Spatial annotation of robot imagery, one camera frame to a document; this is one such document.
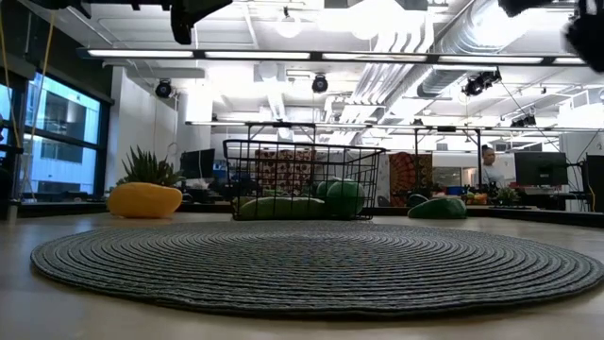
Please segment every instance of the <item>wire basket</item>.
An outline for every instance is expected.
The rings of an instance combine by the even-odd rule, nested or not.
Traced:
[[[373,217],[384,148],[237,139],[223,147],[236,220]]]

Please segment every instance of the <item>green cushion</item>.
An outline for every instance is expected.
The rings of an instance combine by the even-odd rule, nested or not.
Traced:
[[[436,198],[415,206],[407,213],[409,218],[460,219],[465,218],[465,204],[458,198]]]

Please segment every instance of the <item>fluorescent light fixture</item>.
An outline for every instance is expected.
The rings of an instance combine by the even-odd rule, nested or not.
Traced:
[[[558,57],[554,60],[553,64],[584,65],[585,62],[581,58]]]
[[[375,125],[374,128],[395,128],[395,129],[414,129],[414,128],[425,128],[420,126],[408,126],[408,125]]]
[[[308,70],[285,70],[286,77],[304,77],[310,79],[314,76],[313,71]]]
[[[428,56],[396,53],[324,53],[323,60],[424,62]]]
[[[495,72],[496,66],[475,66],[475,65],[434,65],[434,70],[442,71],[479,71],[479,72]]]
[[[191,125],[213,126],[213,127],[242,127],[244,122],[187,122]]]
[[[91,57],[100,58],[192,58],[193,51],[171,51],[171,50],[127,50],[127,49],[108,49],[108,50],[88,50]]]
[[[309,52],[206,51],[206,59],[233,60],[308,60]]]
[[[440,56],[438,62],[448,63],[486,63],[486,64],[538,64],[542,57],[507,57],[507,56]]]
[[[367,124],[315,124],[318,128],[370,128],[371,125]]]

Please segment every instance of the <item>security camera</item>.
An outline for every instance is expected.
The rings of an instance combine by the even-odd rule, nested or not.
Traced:
[[[316,94],[322,94],[327,91],[327,79],[325,75],[316,75],[312,81],[312,91]]]
[[[175,89],[170,85],[170,79],[161,79],[158,87],[155,89],[155,94],[159,98],[169,99],[175,94]]]

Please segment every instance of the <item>round woven rug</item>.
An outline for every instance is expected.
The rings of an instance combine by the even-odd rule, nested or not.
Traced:
[[[343,222],[101,229],[36,247],[46,276],[124,298],[261,317],[489,311],[580,293],[602,263],[481,232]]]

